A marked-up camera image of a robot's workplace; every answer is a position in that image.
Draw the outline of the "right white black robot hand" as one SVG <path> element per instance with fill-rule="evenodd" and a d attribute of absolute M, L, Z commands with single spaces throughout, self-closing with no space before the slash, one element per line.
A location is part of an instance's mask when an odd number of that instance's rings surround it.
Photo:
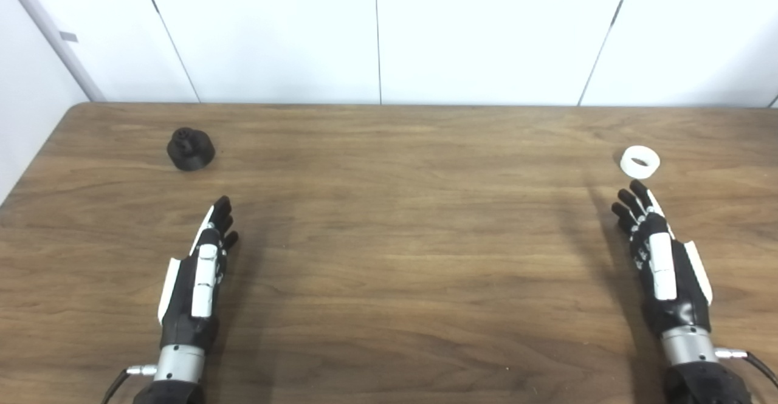
<path fill-rule="evenodd" d="M 611 210 L 630 244 L 644 290 L 642 314 L 653 335 L 683 326 L 711 332 L 712 290 L 697 247 L 676 239 L 650 188 L 632 180 Z"/>

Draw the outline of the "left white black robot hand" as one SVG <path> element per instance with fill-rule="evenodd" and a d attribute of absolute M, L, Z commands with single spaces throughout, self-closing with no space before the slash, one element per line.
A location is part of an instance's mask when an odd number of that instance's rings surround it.
<path fill-rule="evenodd" d="M 187 345 L 208 352 L 216 342 L 219 286 L 239 239 L 232 224 L 230 198 L 221 196 L 206 213 L 187 257 L 170 260 L 157 313 L 160 347 Z"/>

